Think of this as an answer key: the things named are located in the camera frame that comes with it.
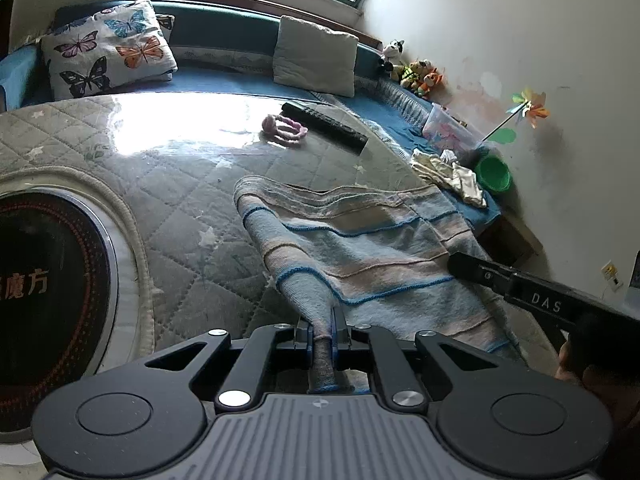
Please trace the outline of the person's right hand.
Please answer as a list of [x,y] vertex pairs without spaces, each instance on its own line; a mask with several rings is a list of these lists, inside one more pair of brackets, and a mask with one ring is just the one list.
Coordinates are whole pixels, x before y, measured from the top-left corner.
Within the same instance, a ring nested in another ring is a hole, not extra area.
[[574,349],[572,341],[565,341],[558,355],[558,367],[554,373],[554,378],[561,382],[581,386],[584,383],[582,376],[584,376],[586,367],[585,360]]

